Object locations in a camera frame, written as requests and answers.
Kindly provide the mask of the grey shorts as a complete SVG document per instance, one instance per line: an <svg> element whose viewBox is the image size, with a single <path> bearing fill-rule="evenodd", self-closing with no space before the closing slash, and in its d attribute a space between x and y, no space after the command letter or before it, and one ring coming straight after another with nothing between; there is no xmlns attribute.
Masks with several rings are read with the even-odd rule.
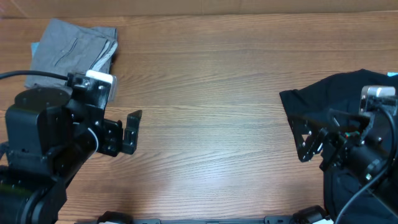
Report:
<svg viewBox="0 0 398 224"><path fill-rule="evenodd" d="M115 27L86 28L52 19L37 43L30 69L63 76L88 70L109 73L117 38Z"/></svg>

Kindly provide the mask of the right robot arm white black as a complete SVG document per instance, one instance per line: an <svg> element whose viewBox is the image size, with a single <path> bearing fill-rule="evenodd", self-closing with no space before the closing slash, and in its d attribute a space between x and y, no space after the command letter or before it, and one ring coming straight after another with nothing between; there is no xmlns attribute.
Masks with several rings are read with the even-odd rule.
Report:
<svg viewBox="0 0 398 224"><path fill-rule="evenodd" d="M342 222L350 206L365 191L397 214L396 114L396 96L365 96L359 114L330 110L327 123L289 116L301 162L321 154L322 171L331 167L345 169L361 184L339 211L335 223Z"/></svg>

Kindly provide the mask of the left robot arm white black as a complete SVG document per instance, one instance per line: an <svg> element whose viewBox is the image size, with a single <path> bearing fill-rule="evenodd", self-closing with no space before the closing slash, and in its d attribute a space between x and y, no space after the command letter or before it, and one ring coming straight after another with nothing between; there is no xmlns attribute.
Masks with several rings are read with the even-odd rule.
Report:
<svg viewBox="0 0 398 224"><path fill-rule="evenodd" d="M1 222L55 223L67 187L96 153L132 154L141 111L125 123L104 117L108 92L57 88L23 91L5 114L8 140L1 144Z"/></svg>

